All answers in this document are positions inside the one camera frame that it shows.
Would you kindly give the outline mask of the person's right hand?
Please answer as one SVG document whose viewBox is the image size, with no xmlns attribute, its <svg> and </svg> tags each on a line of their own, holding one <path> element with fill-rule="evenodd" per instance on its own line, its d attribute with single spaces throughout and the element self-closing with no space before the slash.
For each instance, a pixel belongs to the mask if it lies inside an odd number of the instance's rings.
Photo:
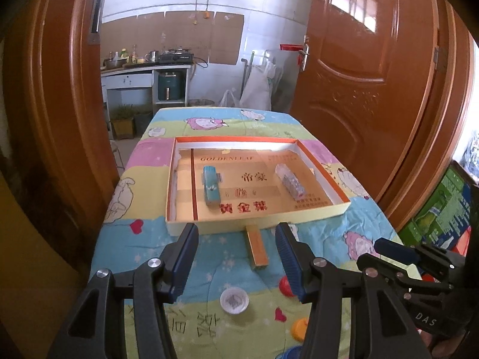
<svg viewBox="0 0 479 359">
<path fill-rule="evenodd" d="M 478 358 L 478 342 L 469 331 L 461 331 L 448 340 L 439 340 L 439 336 L 426 331 L 421 331 L 420 337 L 432 358 Z"/>
</svg>

